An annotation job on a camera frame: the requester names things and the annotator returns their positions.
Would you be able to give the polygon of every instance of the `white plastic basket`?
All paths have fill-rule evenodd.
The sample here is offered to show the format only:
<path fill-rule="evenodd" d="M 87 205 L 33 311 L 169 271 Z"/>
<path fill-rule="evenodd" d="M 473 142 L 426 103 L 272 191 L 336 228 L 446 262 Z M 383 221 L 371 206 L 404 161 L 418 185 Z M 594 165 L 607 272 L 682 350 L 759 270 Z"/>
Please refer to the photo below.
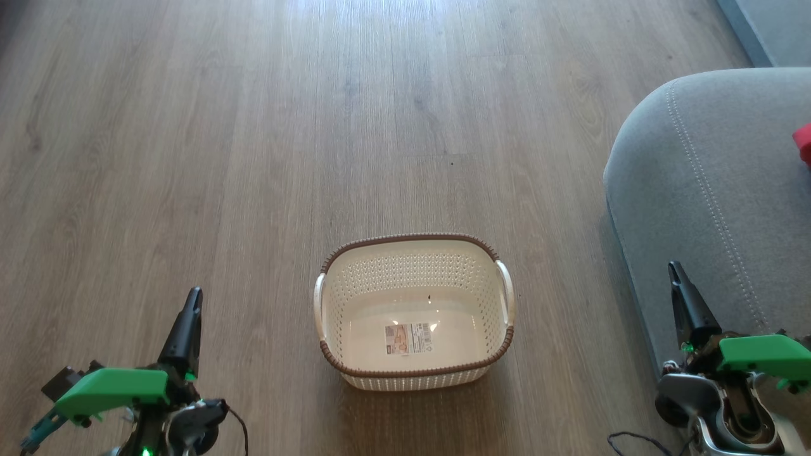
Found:
<path fill-rule="evenodd" d="M 513 340 L 515 293 L 481 240 L 410 234 L 335 251 L 314 310 L 324 357 L 352 386 L 409 391 L 481 377 Z"/>

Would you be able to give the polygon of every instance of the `sticker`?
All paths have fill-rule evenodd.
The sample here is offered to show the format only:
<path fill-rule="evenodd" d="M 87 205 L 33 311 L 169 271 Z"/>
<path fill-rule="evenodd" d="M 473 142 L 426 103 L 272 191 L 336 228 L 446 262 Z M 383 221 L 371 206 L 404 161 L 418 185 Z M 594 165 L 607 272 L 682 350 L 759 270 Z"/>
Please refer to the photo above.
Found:
<path fill-rule="evenodd" d="M 386 353 L 411 355 L 434 350 L 431 326 L 428 323 L 405 323 L 386 326 Z"/>

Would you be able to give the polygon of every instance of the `wooden floor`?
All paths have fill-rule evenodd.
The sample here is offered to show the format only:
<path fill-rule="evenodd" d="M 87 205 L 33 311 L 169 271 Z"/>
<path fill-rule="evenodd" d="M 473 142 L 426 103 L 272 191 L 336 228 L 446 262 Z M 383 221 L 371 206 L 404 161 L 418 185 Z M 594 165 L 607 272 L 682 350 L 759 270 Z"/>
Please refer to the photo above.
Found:
<path fill-rule="evenodd" d="M 65 364 L 153 361 L 195 285 L 199 388 L 241 412 L 254 455 L 610 454 L 619 430 L 679 445 L 601 178 L 646 94 L 749 65 L 714 0 L 0 0 L 0 15 L 0 454 Z M 353 390 L 316 340 L 321 262 L 422 231 L 493 244 L 519 293 L 513 346 L 472 385 Z M 127 427 L 111 413 L 38 454 L 98 454 Z M 241 445 L 228 420 L 211 454 Z"/>

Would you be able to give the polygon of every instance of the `cable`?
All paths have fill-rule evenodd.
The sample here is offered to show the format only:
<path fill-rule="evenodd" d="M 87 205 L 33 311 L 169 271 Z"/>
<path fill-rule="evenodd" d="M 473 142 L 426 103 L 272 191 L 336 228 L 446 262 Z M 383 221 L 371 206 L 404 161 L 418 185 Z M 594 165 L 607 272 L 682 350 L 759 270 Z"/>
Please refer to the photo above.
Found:
<path fill-rule="evenodd" d="M 237 421 L 239 421 L 239 423 L 242 425 L 242 434 L 245 435 L 245 456 L 248 456 L 248 427 L 245 425 L 245 421 L 242 419 L 242 417 L 237 415 L 237 412 L 235 412 L 233 408 L 228 407 L 228 412 L 230 412 L 230 414 L 233 415 L 234 418 L 236 418 Z"/>
<path fill-rule="evenodd" d="M 671 453 L 670 450 L 665 448 L 664 445 L 659 443 L 658 440 L 656 440 L 654 438 L 651 438 L 651 437 L 643 436 L 641 434 L 636 434 L 634 432 L 628 432 L 628 431 L 614 432 L 613 434 L 608 436 L 608 439 L 607 439 L 608 444 L 611 446 L 611 448 L 614 450 L 614 452 L 617 453 L 619 456 L 624 456 L 624 454 L 622 454 L 622 451 L 620 451 L 620 449 L 618 449 L 616 447 L 616 445 L 614 445 L 614 438 L 619 437 L 619 436 L 635 437 L 637 439 L 642 439 L 644 441 L 648 441 L 648 442 L 654 444 L 656 446 L 656 448 L 658 448 L 659 451 L 661 451 L 662 454 L 664 454 L 664 456 L 673 456 L 673 453 Z M 690 446 L 690 442 L 693 441 L 694 437 L 695 437 L 695 434 L 691 435 L 690 438 L 687 439 L 687 441 L 684 443 L 684 446 L 681 447 L 681 451 L 679 452 L 679 454 L 677 456 L 682 456 L 682 454 L 684 454 L 684 452 L 687 451 L 688 447 Z"/>

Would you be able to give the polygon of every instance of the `gray fabric upholstery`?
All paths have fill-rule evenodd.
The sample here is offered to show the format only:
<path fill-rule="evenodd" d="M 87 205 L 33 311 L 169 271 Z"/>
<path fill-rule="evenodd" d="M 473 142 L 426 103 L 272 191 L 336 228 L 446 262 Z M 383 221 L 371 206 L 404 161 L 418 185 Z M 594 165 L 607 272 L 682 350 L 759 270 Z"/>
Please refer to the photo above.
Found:
<path fill-rule="evenodd" d="M 811 1 L 718 0 L 757 67 L 811 67 Z"/>
<path fill-rule="evenodd" d="M 679 355 L 669 260 L 723 328 L 811 333 L 811 172 L 792 140 L 806 123 L 811 68 L 680 78 L 625 121 L 603 179 L 657 365 Z M 777 411 L 808 444 L 803 401 Z"/>

